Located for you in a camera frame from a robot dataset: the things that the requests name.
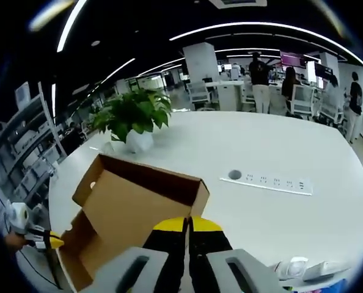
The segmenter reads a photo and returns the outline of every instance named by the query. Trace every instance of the open cardboard box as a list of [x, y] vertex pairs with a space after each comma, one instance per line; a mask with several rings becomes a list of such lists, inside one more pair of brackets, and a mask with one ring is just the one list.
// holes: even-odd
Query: open cardboard box
[[82, 209], [59, 250], [75, 289], [127, 248], [143, 246], [162, 220], [202, 215], [208, 196], [199, 178], [99, 154], [73, 196]]

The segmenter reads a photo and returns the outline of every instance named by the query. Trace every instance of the power outlet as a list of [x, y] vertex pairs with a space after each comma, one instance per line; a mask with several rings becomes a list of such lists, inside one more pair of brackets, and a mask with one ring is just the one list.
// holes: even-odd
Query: power outlet
[[240, 170], [237, 170], [237, 172], [240, 174], [238, 179], [232, 179], [234, 177], [220, 179], [232, 183], [263, 189], [271, 189], [291, 194], [312, 195], [312, 185], [308, 180], [305, 179], [284, 178], [280, 176], [258, 174], [255, 172], [242, 172]]

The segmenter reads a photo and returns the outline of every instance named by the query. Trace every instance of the white pants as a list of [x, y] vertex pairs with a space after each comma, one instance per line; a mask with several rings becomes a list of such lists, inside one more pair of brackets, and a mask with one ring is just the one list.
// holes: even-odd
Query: white pants
[[347, 133], [346, 133], [346, 140], [348, 142], [353, 142], [354, 138], [356, 137], [355, 125], [357, 123], [359, 115], [355, 113], [353, 110], [348, 110], [348, 126], [347, 126]]
[[252, 92], [256, 102], [256, 112], [267, 114], [270, 106], [270, 90], [268, 85], [253, 85]]

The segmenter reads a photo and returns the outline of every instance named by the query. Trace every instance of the white pot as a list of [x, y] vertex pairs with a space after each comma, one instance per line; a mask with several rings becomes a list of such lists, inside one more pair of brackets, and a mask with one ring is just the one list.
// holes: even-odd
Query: white pot
[[135, 130], [131, 130], [127, 134], [126, 147], [132, 153], [143, 153], [153, 146], [153, 136], [151, 132], [144, 131], [139, 134]]

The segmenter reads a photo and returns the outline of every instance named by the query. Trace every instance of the round white table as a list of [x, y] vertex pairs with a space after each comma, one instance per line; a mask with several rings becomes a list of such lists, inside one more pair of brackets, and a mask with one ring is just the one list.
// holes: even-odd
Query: round white table
[[[313, 122], [244, 112], [174, 113], [143, 154], [118, 157], [200, 177], [210, 191], [202, 217], [222, 226], [233, 248], [267, 266], [293, 256], [322, 261], [363, 258], [363, 168], [338, 130]], [[96, 134], [57, 168], [50, 181], [49, 216], [62, 234], [79, 211], [72, 195], [99, 150]], [[233, 169], [307, 178], [302, 196], [221, 181]]]

